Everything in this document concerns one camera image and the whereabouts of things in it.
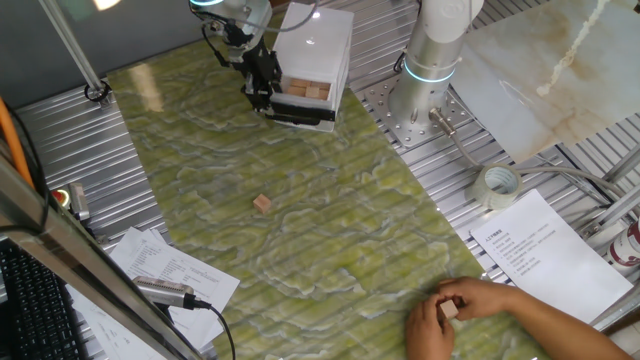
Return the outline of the person's right hand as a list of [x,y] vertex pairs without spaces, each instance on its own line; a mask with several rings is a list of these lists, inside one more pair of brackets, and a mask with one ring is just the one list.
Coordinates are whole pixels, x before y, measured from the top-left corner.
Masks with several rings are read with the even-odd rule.
[[515,287],[471,277],[443,280],[436,289],[439,295],[454,302],[458,309],[456,318],[460,321],[508,311],[518,294]]

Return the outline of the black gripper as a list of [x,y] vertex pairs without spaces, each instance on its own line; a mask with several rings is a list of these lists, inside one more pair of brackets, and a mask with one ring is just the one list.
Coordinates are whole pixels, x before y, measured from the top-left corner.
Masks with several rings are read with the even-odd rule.
[[273,93],[282,92],[282,69],[277,53],[270,51],[264,38],[261,38],[252,49],[242,55],[242,59],[247,100],[255,112],[272,113],[271,97]]

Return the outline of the person's left hand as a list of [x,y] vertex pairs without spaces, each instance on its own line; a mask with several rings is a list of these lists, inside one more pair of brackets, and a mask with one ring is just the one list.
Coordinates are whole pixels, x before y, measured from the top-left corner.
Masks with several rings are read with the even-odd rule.
[[445,297],[435,294],[416,304],[405,322],[407,360],[449,360],[455,333],[448,322],[439,321],[439,305]]

